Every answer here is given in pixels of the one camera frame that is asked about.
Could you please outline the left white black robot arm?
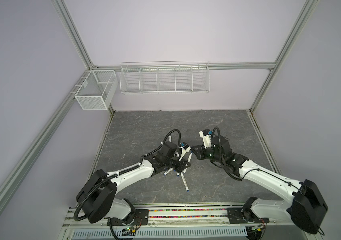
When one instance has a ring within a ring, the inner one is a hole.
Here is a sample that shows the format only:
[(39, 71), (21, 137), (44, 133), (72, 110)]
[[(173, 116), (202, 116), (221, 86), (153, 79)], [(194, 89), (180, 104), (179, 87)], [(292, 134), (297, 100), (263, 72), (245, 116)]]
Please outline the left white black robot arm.
[(190, 151), (191, 147), (185, 142), (177, 145), (162, 142), (130, 167), (107, 173), (104, 170), (94, 172), (76, 196), (77, 208), (73, 219), (76, 222), (88, 220), (94, 224), (107, 217), (131, 224), (136, 217), (136, 208), (128, 199), (117, 199), (116, 195), (130, 185), (167, 170), (182, 174), (191, 166), (184, 158)]

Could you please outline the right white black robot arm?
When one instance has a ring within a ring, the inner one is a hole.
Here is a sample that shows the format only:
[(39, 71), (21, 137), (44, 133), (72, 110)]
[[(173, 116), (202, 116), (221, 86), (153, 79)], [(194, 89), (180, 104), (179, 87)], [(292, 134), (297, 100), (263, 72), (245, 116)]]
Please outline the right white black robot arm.
[(214, 135), (210, 130), (199, 134), (203, 144), (191, 148), (198, 160), (209, 160), (232, 179), (251, 181), (281, 198), (269, 201), (250, 197), (240, 211), (244, 221), (253, 223), (266, 218), (291, 221), (309, 234), (322, 233), (321, 223), (329, 208), (314, 182), (290, 179), (263, 168), (233, 152), (224, 137)]

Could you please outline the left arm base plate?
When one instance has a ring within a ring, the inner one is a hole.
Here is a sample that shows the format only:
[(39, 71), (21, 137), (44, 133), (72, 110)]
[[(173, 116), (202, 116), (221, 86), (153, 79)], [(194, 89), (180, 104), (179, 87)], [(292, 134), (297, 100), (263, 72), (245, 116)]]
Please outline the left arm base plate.
[(112, 226), (146, 226), (149, 220), (149, 209), (136, 209), (128, 214), (128, 216), (120, 220), (118, 218), (111, 218)]

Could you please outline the blue white marker bottom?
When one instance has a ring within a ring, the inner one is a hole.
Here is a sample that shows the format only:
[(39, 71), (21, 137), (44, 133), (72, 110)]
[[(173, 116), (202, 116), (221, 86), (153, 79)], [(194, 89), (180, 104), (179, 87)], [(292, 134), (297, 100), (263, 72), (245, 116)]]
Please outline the blue white marker bottom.
[(185, 187), (186, 191), (189, 192), (189, 187), (188, 187), (188, 184), (187, 184), (187, 182), (186, 182), (184, 173), (181, 173), (180, 176), (181, 176), (181, 178), (182, 178), (182, 181), (183, 181), (183, 184), (184, 184), (184, 187)]

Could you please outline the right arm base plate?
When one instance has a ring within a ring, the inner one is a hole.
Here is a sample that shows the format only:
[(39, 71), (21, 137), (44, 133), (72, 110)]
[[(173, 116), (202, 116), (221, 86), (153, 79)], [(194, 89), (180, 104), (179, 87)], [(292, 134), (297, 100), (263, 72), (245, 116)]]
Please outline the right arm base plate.
[(227, 208), (227, 214), (230, 224), (267, 224), (270, 222), (268, 218), (260, 219), (251, 211), (243, 210), (241, 207)]

